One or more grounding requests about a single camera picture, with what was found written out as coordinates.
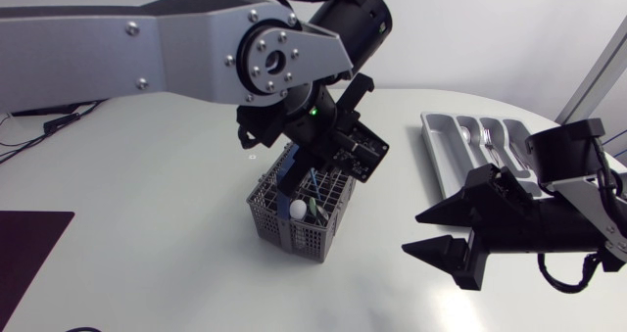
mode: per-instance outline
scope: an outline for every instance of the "fork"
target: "fork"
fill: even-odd
[[[497,167],[501,167],[501,158],[499,157],[499,153],[494,148],[494,144],[492,143],[492,136],[490,136],[490,129],[483,129],[483,142],[490,153],[490,157],[496,163]]]

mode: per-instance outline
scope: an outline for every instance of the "gray cutlery basket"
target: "gray cutlery basket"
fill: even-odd
[[[276,175],[290,147],[291,144],[285,147],[246,202],[251,208],[257,233],[261,238],[283,248],[287,253],[323,262],[355,189],[355,179],[341,171],[316,173],[315,180],[321,198],[318,199],[314,182],[308,175],[290,199],[301,199],[308,203],[309,198],[314,198],[329,213],[326,226],[308,224],[294,218],[280,218],[277,215]]]

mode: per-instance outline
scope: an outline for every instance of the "metal frame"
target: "metal frame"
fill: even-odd
[[[627,69],[627,17],[555,122],[587,119]]]

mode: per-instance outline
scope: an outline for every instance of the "utensil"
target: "utensil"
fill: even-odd
[[[518,150],[517,150],[517,148],[515,147],[514,144],[509,143],[509,149],[511,150],[511,152],[513,153],[513,156],[520,163],[520,166],[522,166],[523,169],[525,169],[525,170],[531,169],[530,165],[528,165],[524,161],[522,161],[522,158],[520,158],[520,155],[518,155]]]
[[[501,160],[501,157],[499,157],[499,153],[497,152],[497,150],[494,148],[494,144],[492,143],[492,136],[490,136],[490,129],[483,129],[483,143],[485,144],[486,149],[488,149],[490,157],[492,157],[492,160],[495,162],[496,166],[501,167],[503,161]]]
[[[465,126],[460,126],[459,128],[461,129],[461,136],[463,136],[463,140],[470,145],[470,130],[468,130]]]

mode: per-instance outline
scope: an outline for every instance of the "white wall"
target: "white wall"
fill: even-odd
[[[0,0],[139,5],[152,0]],[[428,87],[507,101],[554,119],[627,15],[627,0],[386,0],[387,42],[363,72],[378,87]],[[314,6],[297,5],[301,18]],[[623,95],[627,86],[622,88]],[[627,103],[622,101],[623,109]]]

